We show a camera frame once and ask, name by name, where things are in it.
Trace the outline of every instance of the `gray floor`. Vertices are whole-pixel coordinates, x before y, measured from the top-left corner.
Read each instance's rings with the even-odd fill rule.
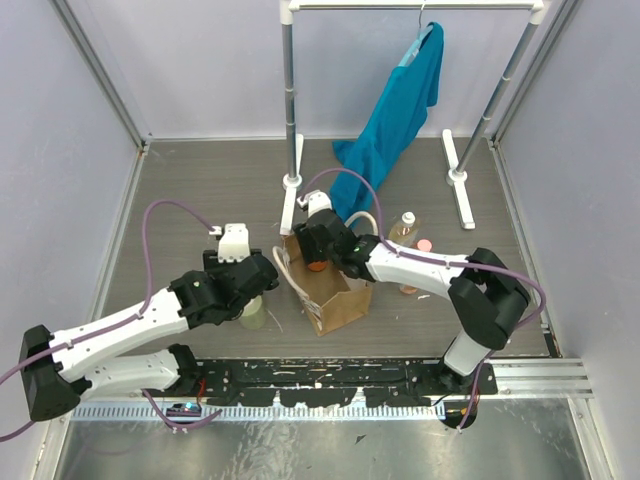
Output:
[[[457,142],[462,148],[465,142]],[[329,141],[306,141],[302,173],[337,166]],[[146,206],[159,198],[185,201],[213,224],[244,222],[251,244],[271,255],[281,243],[278,234],[284,191],[285,144],[280,140],[156,143],[145,161],[140,185],[105,313],[139,302],[145,291],[140,224]],[[472,253],[478,247],[494,250],[515,270],[524,271],[511,228],[493,158],[482,145],[469,168],[467,182],[477,228],[460,228],[438,139],[418,139],[405,152],[380,189],[385,230],[402,212],[422,219],[420,237],[433,242],[434,251]],[[320,182],[328,188],[333,179]],[[201,269],[202,250],[214,247],[202,226],[188,214],[161,207],[150,222],[151,254],[156,289],[185,271]],[[439,356],[460,329],[451,304],[432,295],[406,296],[390,284],[374,286],[370,314],[324,337],[317,337],[301,313],[293,291],[284,284],[265,295],[273,321],[258,331],[239,322],[203,326],[186,334],[148,344],[139,353],[181,342],[199,357],[327,357],[327,356]],[[503,352],[547,355],[538,322],[514,334]]]

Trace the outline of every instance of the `plastic bottle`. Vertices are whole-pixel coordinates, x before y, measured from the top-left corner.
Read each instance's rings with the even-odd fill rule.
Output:
[[[403,247],[410,247],[414,244],[418,235],[420,222],[412,212],[405,212],[402,218],[391,228],[389,240]]]
[[[266,321],[267,312],[262,303],[262,295],[258,295],[244,307],[244,311],[240,315],[240,323],[248,330],[258,330],[264,326]]]
[[[430,252],[431,247],[431,242],[426,238],[418,240],[418,242],[413,245],[413,248],[420,250],[421,252]],[[407,295],[413,295],[418,291],[418,289],[410,285],[400,285],[400,291],[402,293],[406,293]]]

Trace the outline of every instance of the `black mounting plate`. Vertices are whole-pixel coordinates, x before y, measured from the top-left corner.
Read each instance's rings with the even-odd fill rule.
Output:
[[[438,381],[438,360],[421,358],[383,359],[233,359],[198,360],[206,382],[203,399],[208,405],[273,405],[310,408],[351,403],[358,388],[370,408],[430,406],[429,396],[469,395],[471,386],[450,392]],[[485,364],[479,378],[483,395],[498,392],[493,367]],[[195,397],[200,387],[184,394]],[[162,396],[161,392],[152,392]]]

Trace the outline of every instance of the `brown paper bag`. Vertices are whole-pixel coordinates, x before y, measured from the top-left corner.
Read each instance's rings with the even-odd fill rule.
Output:
[[[321,272],[310,271],[295,235],[285,238],[284,251],[284,266],[307,294],[296,292],[318,336],[369,313],[372,288],[368,282],[345,277],[331,262]]]

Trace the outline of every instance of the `clothes hanger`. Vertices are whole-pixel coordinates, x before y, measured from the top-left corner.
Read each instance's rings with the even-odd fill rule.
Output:
[[[426,0],[420,7],[420,15],[418,16],[418,35],[416,37],[416,40],[411,44],[409,50],[407,50],[407,53],[405,53],[404,57],[402,57],[402,60],[400,60],[400,63],[398,64],[399,67],[406,67],[411,63],[416,55],[418,55],[420,47],[422,46],[422,42],[424,42],[424,39],[427,37],[427,35],[429,35],[429,33],[431,33],[431,30],[433,30],[431,24],[427,25],[427,28],[422,30],[422,12],[424,11],[425,5]]]

